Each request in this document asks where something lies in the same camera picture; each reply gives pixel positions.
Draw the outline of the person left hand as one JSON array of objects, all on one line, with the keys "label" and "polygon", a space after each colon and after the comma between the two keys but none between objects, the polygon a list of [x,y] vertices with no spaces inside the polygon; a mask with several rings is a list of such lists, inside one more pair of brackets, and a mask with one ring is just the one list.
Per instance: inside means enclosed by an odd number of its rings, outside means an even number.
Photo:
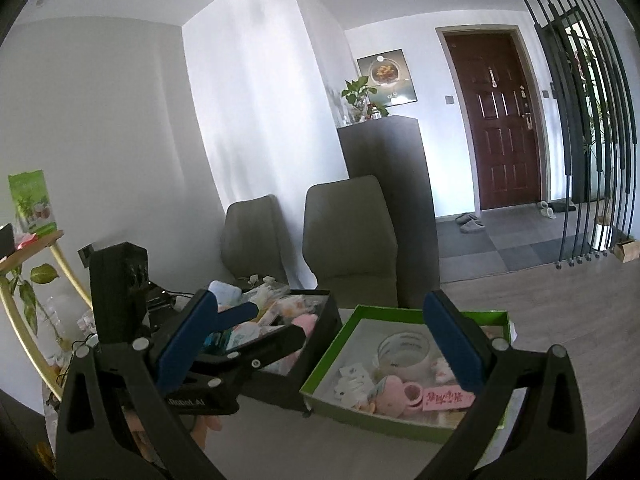
[{"label": "person left hand", "polygon": [[[125,410],[124,415],[128,428],[134,437],[134,442],[136,442],[142,457],[152,464],[159,465],[160,456],[155,451],[151,439],[146,434],[141,419],[134,411]],[[194,417],[192,422],[188,423],[188,427],[190,428],[190,436],[198,447],[204,451],[208,434],[211,431],[220,431],[222,429],[222,422],[217,416],[198,415]]]}]

